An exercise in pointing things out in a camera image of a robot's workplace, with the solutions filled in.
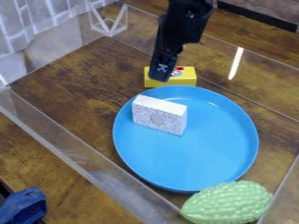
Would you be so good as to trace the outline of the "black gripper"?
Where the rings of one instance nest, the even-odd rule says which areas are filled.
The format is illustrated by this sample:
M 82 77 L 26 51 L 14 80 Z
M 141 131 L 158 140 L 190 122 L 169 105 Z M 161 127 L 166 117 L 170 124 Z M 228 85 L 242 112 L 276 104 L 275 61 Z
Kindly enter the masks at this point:
M 182 46 L 200 41 L 212 11 L 212 0 L 169 0 L 166 11 L 157 19 L 148 72 L 152 80 L 169 80 Z

